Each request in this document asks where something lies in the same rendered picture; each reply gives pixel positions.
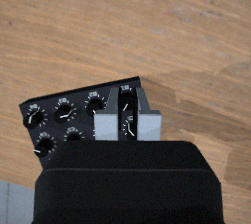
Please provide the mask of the black knob panel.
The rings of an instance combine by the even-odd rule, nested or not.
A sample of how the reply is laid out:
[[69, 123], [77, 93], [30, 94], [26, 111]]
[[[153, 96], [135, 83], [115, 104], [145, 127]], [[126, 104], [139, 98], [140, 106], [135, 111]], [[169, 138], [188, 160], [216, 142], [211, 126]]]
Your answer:
[[96, 110], [105, 110], [112, 87], [122, 88], [118, 140], [137, 140], [133, 126], [133, 88], [142, 88], [139, 76], [36, 97], [19, 105], [23, 125], [42, 168], [64, 141], [95, 140], [94, 114]]

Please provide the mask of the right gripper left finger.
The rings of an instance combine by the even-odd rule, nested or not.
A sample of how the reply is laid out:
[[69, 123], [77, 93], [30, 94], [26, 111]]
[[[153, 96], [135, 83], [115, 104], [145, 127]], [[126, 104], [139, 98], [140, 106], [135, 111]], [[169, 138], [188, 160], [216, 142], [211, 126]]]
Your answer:
[[112, 87], [105, 110], [95, 111], [95, 140], [118, 140], [122, 117], [121, 97], [122, 88]]

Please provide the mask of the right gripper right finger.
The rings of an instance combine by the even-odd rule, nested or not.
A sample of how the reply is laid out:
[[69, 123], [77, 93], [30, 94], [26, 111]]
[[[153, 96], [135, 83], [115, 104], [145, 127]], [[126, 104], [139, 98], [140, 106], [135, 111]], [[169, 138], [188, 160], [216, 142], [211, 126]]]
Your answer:
[[160, 141], [162, 114], [151, 110], [144, 88], [133, 88], [133, 126], [139, 141]]

